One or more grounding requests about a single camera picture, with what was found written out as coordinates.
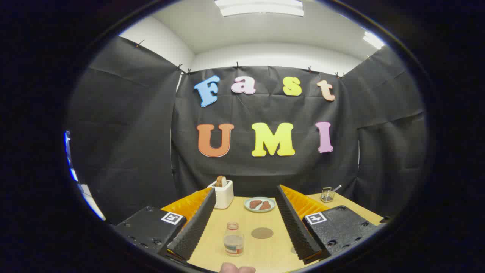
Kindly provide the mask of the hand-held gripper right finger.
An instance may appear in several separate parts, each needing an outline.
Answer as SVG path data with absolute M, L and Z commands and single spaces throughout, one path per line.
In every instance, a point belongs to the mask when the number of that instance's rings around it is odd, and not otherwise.
M 284 185 L 277 186 L 275 200 L 304 264 L 346 251 L 379 229 L 347 206 L 329 208 Z

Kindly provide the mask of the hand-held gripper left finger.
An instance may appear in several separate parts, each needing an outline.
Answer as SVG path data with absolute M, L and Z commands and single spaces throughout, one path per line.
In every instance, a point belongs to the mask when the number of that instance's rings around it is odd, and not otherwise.
M 187 262 L 195 251 L 216 204 L 205 188 L 158 209 L 146 206 L 113 230 L 145 252 Z

